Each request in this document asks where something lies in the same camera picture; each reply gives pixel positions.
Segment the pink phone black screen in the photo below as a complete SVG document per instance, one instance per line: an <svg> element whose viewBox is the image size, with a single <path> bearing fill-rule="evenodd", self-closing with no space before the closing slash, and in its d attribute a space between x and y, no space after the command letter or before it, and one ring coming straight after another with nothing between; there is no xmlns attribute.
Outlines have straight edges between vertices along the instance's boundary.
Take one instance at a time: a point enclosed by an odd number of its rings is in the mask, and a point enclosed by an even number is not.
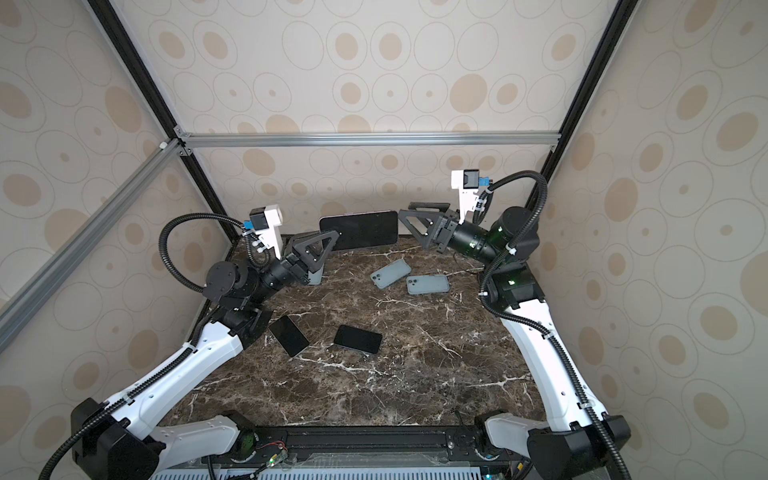
<svg viewBox="0 0 768 480"><path fill-rule="evenodd" d="M319 220L322 232L336 231L334 251L395 244L398 241L398 213L393 210L327 216Z"/></svg>

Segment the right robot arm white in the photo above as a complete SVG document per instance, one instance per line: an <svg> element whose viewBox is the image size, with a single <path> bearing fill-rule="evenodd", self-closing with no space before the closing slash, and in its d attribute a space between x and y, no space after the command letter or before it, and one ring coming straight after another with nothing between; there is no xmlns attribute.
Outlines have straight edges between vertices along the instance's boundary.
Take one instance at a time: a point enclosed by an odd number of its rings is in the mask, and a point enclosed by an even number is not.
<svg viewBox="0 0 768 480"><path fill-rule="evenodd" d="M481 227L494 194L520 180L534 183L532 208L507 208L488 229ZM544 479L572 479L601 467L613 479L628 479L620 450L631 437L628 422L611 415L588 387L557 332L545 294L528 266L539 245L538 221L546 205L548 182L532 170L498 181L476 170L455 171L452 183L470 201L470 211L447 203L413 202L399 221L424 249L451 250L483 264L478 298L512 335L536 383L545 418L535 421L509 412L476 419L476 452L484 460L517 455L515 479L536 470Z"/></svg>

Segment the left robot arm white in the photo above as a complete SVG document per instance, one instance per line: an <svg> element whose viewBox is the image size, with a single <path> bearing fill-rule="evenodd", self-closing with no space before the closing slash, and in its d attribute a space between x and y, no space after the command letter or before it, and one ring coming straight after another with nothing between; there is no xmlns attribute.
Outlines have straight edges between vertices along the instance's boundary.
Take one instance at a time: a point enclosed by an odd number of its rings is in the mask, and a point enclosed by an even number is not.
<svg viewBox="0 0 768 480"><path fill-rule="evenodd" d="M149 479L157 472L196 457L232 451L244 427L228 415L188 424L165 434L158 424L184 396L210 373L235 358L267 330L272 313L264 302L293 282L308 284L324 265L340 235L335 230L306 234L262 267L248 262L220 261L198 285L173 264L168 239L173 230L194 220L217 220L256 234L257 217L240 222L215 213L195 212L170 220L161 230L158 253L169 273L185 287L202 294L214 309L193 327L173 355L133 385L98 403L88 398L71 415L72 434L59 446L39 474L52 477L66 455L91 479Z"/></svg>

